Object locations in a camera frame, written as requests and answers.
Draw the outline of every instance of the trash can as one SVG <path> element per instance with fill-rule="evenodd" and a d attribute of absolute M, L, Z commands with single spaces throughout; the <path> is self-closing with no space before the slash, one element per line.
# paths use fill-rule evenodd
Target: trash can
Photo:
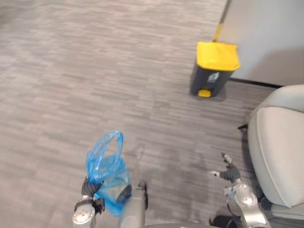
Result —
<path fill-rule="evenodd" d="M 200 97 L 216 96 L 239 67 L 236 45 L 198 42 L 191 93 Z"/>

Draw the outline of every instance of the chair leg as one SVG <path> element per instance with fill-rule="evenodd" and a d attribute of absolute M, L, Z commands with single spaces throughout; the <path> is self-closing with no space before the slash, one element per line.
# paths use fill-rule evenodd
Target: chair leg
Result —
<path fill-rule="evenodd" d="M 239 130 L 244 129 L 244 128 L 247 129 L 248 128 L 248 124 L 244 124 L 244 125 L 238 127 Z"/>

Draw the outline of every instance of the chair seat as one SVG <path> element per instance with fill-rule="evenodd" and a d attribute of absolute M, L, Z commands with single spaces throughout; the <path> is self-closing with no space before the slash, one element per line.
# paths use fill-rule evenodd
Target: chair seat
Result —
<path fill-rule="evenodd" d="M 304 113 L 260 108 L 248 125 L 250 156 L 266 197 L 293 207 L 304 203 Z"/>

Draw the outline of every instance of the yellow foot pedal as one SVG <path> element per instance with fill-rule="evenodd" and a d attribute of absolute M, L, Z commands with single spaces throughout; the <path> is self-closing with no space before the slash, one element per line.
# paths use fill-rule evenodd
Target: yellow foot pedal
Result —
<path fill-rule="evenodd" d="M 211 91 L 207 89 L 199 90 L 198 96 L 200 97 L 211 97 Z"/>

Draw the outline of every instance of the baseboard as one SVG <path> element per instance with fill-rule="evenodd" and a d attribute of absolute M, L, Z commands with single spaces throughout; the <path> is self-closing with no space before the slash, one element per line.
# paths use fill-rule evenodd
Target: baseboard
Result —
<path fill-rule="evenodd" d="M 244 80 L 244 79 L 239 79 L 239 78 L 230 78 L 229 80 L 233 81 L 233 82 L 242 82 L 242 83 L 247 83 L 247 84 L 252 84 L 252 85 L 276 88 L 276 89 L 283 87 L 283 85 L 275 85 L 275 84 L 264 83 L 264 82 L 256 82 L 256 81 Z"/>

